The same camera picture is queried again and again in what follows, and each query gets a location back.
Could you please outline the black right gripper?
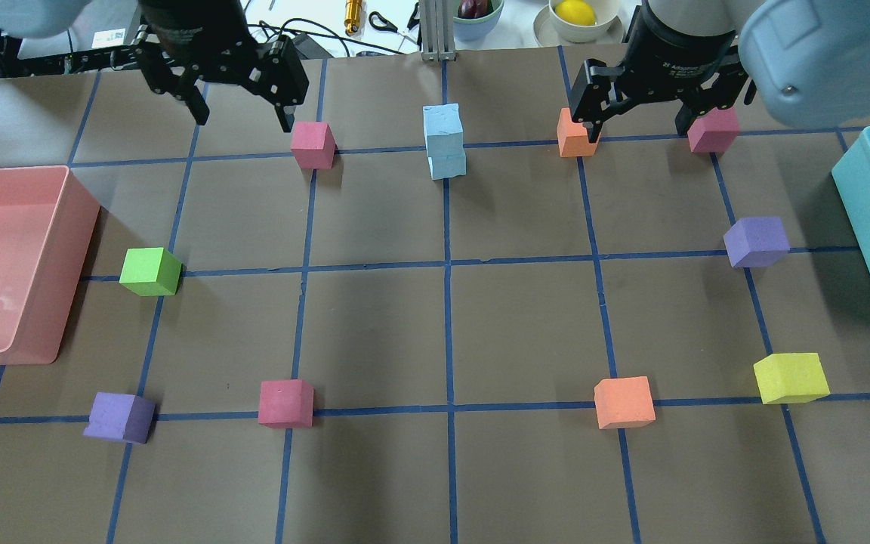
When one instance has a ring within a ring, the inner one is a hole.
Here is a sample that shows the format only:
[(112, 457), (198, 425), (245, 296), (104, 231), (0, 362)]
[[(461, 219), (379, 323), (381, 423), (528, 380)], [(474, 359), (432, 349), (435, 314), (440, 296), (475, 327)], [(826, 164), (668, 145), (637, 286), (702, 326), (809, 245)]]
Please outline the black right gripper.
[(701, 36), (674, 28), (659, 16), (656, 4), (642, 4), (626, 33), (626, 52), (618, 65), (587, 59), (569, 91), (574, 121), (597, 144), (604, 123), (639, 104), (674, 102), (681, 108), (674, 130), (686, 137), (697, 119), (714, 108), (734, 106), (746, 90), (751, 104), (756, 85), (740, 62), (735, 30), (705, 31)]

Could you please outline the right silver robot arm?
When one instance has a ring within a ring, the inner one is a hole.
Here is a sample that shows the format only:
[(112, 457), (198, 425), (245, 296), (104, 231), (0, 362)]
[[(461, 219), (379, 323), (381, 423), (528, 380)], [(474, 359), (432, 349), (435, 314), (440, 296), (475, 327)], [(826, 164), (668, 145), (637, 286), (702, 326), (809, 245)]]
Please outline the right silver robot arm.
[(794, 128), (870, 116), (870, 1), (645, 1), (624, 59), (581, 66), (569, 112), (595, 142), (612, 117), (678, 100), (686, 135), (739, 95)]

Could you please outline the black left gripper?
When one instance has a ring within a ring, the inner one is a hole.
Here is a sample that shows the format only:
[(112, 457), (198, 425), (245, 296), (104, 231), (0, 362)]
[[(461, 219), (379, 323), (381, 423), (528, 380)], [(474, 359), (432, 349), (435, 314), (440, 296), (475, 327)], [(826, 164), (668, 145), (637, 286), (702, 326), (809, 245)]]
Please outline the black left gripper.
[(132, 55), (149, 89), (178, 97), (198, 126), (208, 121), (196, 82), (235, 84), (275, 104), (284, 133), (291, 133), (296, 106), (310, 80), (291, 38), (253, 38), (238, 1), (140, 1), (149, 33)]

